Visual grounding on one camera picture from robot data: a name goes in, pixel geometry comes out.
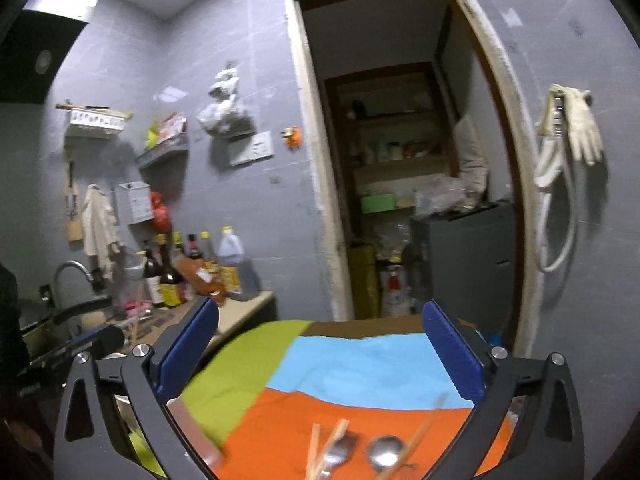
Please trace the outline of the dark vinegar bottle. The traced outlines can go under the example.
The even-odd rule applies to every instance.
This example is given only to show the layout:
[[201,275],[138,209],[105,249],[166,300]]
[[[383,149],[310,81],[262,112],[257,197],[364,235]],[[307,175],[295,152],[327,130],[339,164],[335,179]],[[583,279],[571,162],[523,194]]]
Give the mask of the dark vinegar bottle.
[[146,288],[149,291],[150,299],[154,307],[163,307],[165,305],[162,291],[160,290],[160,264],[156,261],[150,243],[145,240],[143,242],[144,251],[144,267],[143,278]]

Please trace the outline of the grey cabinet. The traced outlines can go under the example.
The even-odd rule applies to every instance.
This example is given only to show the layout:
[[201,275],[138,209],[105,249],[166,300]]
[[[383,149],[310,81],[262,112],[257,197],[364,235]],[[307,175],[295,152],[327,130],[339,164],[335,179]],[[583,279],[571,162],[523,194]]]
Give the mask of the grey cabinet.
[[433,299],[450,318],[501,336],[514,300],[513,205],[413,218],[410,232],[410,282],[418,306]]

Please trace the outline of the wooden knife holder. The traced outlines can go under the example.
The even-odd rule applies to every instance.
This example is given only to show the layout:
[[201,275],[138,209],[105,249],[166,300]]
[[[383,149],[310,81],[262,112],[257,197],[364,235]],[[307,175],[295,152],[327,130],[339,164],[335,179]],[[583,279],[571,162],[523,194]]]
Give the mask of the wooden knife holder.
[[65,214],[66,238],[70,243],[81,242],[84,239],[84,227],[78,206],[78,187],[74,179],[74,162],[66,162],[65,180]]

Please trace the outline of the white rubber glove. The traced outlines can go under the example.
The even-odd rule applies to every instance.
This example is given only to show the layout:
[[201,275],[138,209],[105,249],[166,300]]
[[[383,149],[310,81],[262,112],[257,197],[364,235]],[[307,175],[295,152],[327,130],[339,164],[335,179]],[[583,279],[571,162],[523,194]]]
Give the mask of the white rubber glove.
[[593,166],[603,158],[603,143],[596,118],[588,104],[591,93],[566,87],[564,96],[567,134],[574,161]]

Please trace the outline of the crumpled plastic bag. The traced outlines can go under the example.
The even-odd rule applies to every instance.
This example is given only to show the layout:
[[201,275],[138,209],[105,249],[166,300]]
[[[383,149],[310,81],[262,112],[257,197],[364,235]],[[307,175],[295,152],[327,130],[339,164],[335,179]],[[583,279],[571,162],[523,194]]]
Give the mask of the crumpled plastic bag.
[[463,181],[446,174],[429,174],[413,193],[414,215],[421,218],[462,211],[465,202]]

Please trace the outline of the hanging beige towel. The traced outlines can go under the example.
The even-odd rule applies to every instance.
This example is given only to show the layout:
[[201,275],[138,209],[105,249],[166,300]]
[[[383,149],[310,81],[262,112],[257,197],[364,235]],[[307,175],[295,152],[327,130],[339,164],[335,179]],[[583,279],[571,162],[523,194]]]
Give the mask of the hanging beige towel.
[[85,254],[98,265],[108,282],[113,281],[115,259],[120,254],[122,242],[110,199],[96,184],[90,184],[87,188],[81,222]]

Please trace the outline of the yellow cap sauce bottle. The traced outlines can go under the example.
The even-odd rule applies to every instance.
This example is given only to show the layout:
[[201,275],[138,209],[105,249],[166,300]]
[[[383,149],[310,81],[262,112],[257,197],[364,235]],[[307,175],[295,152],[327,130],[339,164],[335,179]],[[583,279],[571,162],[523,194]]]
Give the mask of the yellow cap sauce bottle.
[[216,274],[218,272],[218,264],[214,251],[214,245],[208,231],[202,231],[201,236],[201,250],[203,254],[203,266],[209,274]]

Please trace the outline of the dark soy sauce bottle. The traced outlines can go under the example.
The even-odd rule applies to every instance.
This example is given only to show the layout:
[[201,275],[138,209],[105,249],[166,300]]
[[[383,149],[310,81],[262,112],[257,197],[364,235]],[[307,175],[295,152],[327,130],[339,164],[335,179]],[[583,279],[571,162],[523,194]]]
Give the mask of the dark soy sauce bottle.
[[183,277],[171,264],[166,235],[156,234],[154,240],[160,251],[160,293],[168,308],[178,307],[184,301]]

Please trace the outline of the orange wall hook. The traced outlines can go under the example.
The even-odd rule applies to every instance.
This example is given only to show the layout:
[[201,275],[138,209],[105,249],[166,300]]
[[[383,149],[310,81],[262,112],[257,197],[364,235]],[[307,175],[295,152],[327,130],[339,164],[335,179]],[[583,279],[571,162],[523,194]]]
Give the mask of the orange wall hook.
[[288,127],[281,132],[281,138],[289,151],[296,151],[302,146],[303,133],[298,127]]

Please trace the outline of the red plastic bag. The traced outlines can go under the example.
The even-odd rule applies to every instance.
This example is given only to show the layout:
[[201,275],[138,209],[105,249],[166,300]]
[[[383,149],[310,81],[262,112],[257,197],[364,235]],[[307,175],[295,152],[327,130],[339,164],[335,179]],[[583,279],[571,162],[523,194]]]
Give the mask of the red plastic bag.
[[160,192],[151,191],[152,222],[154,228],[160,233],[169,233],[172,230],[170,213],[163,202]]

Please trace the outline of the steel fork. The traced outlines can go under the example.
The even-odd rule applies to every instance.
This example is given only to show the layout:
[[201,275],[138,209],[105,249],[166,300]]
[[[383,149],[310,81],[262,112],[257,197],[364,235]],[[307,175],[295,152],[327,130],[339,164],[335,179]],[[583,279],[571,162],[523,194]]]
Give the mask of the steel fork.
[[340,440],[333,443],[322,456],[317,479],[331,478],[334,469],[350,459],[357,442],[358,434],[347,431]]

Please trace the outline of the chrome kitchen faucet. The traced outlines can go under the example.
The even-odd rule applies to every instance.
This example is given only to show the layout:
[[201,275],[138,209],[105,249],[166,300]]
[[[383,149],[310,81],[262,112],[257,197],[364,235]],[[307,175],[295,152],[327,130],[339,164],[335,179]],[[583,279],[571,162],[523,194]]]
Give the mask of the chrome kitchen faucet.
[[104,295],[104,284],[77,260],[66,260],[58,265],[52,280],[53,300],[58,310],[95,300]]

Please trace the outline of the wall socket plate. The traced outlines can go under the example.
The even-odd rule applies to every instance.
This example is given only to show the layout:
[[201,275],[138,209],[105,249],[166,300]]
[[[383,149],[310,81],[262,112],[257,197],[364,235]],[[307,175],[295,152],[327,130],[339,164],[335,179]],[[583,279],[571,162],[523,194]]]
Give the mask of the wall socket plate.
[[232,167],[258,162],[274,155],[270,131],[243,136],[228,144],[229,164]]

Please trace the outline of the wooden chopstick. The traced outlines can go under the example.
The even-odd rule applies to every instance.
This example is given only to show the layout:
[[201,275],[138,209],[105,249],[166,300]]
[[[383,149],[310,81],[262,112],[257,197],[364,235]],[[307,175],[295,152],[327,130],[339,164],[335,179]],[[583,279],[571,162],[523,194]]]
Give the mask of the wooden chopstick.
[[392,478],[393,475],[396,474],[396,472],[405,465],[406,460],[408,460],[408,458],[416,450],[418,445],[422,442],[423,438],[427,434],[427,431],[431,429],[431,426],[433,426],[436,415],[444,406],[445,402],[448,399],[448,396],[449,394],[446,392],[443,392],[438,396],[435,402],[434,410],[430,411],[427,414],[426,419],[424,419],[424,422],[422,422],[421,426],[402,447],[401,451],[398,454],[396,463],[394,463],[392,466],[386,467],[384,470],[379,472],[375,477],[376,480],[388,480]]
[[320,436],[320,426],[314,422],[311,425],[311,432],[308,444],[305,479],[312,480],[314,478],[314,465],[317,461],[318,441]]
[[319,448],[319,444],[320,444],[320,436],[319,436],[317,461],[316,461],[316,464],[314,465],[314,479],[317,479],[317,474],[320,471],[320,463],[321,463],[323,454],[329,449],[329,447],[333,443],[335,443],[337,440],[340,440],[341,437],[343,437],[344,434],[346,434],[348,426],[349,426],[348,419],[344,419],[344,418],[340,419],[333,427],[329,437],[326,439],[326,442],[324,442],[324,445],[322,446],[322,448]]

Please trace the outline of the steel spoon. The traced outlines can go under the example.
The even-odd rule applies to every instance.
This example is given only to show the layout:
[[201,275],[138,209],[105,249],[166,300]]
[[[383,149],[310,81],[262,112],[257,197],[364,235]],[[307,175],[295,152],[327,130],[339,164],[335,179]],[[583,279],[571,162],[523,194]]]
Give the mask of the steel spoon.
[[375,472],[382,472],[398,462],[404,442],[398,437],[381,436],[374,438],[367,447],[367,459]]

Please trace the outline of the brown snack bag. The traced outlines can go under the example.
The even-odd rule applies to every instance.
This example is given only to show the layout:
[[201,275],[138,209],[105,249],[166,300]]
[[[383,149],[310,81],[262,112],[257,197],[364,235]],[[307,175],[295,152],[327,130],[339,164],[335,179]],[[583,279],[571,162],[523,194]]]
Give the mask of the brown snack bag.
[[174,261],[175,269],[186,279],[198,295],[207,297],[222,307],[226,291],[218,275],[206,269],[203,259],[181,257]]

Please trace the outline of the multicolour patchwork cloth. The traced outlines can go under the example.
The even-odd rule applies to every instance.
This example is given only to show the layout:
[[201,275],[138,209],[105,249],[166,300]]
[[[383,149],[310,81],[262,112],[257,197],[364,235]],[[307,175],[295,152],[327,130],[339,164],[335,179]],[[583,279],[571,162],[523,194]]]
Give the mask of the multicolour patchwork cloth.
[[337,479],[371,479],[367,446],[410,439],[432,423],[398,472],[417,479],[454,440],[473,404],[462,399],[420,318],[264,323],[228,342],[183,390],[198,426],[221,448],[221,479],[301,479],[311,429],[326,441],[349,422],[354,452]]

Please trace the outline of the grey wall box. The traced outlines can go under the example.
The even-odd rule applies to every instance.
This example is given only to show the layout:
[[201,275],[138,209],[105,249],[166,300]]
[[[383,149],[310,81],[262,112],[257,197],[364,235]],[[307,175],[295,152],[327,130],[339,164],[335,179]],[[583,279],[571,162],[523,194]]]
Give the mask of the grey wall box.
[[124,226],[153,219],[151,188],[142,181],[119,183],[115,186],[118,220]]

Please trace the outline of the black wok pan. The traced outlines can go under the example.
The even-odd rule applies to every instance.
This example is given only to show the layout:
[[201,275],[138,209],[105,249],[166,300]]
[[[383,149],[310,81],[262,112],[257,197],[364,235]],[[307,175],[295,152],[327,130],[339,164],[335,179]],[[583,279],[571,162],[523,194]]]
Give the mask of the black wok pan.
[[103,310],[111,307],[112,304],[111,296],[99,296],[81,304],[59,309],[46,307],[43,302],[21,298],[18,300],[21,332],[27,333],[48,321],[52,321],[54,325],[60,325],[74,316]]

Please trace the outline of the wooden storage shelf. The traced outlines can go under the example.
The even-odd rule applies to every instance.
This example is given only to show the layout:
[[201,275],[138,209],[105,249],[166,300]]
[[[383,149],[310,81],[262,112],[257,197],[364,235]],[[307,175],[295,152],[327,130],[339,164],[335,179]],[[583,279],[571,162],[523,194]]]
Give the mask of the wooden storage shelf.
[[371,68],[331,77],[323,90],[356,318],[404,314],[414,194],[454,166],[434,66]]

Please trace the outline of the large cooking oil jug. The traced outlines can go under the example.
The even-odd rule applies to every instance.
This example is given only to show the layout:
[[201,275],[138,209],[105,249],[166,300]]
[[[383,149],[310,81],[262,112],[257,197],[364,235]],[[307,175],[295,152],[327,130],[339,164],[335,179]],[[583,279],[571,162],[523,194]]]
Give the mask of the large cooking oil jug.
[[228,297],[248,301],[259,295],[260,288],[252,260],[248,258],[240,238],[231,226],[221,229],[217,257],[222,284]]

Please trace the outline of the white wall basket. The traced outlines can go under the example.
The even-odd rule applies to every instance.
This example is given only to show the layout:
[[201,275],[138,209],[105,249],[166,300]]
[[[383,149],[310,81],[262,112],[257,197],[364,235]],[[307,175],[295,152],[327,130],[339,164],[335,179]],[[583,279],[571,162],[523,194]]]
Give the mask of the white wall basket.
[[56,103],[55,108],[66,113],[66,138],[111,139],[118,136],[134,117],[131,112],[94,105]]

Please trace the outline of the grey wall shelf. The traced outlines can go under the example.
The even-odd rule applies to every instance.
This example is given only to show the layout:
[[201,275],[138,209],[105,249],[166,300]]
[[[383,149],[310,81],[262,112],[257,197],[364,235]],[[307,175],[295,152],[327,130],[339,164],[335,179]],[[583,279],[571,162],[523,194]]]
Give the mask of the grey wall shelf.
[[179,134],[172,138],[158,142],[154,148],[143,152],[137,157],[140,169],[150,168],[163,160],[170,159],[189,151],[189,138],[186,134]]

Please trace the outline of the hanging plastic bag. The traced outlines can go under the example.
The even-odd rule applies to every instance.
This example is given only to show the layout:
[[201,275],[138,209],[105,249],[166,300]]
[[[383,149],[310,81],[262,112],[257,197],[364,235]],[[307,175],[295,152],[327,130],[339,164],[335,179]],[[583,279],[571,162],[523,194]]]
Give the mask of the hanging plastic bag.
[[255,132],[252,118],[239,98],[239,83],[239,69],[235,62],[228,62],[215,76],[208,90],[212,102],[196,114],[201,127],[210,136],[231,140]]

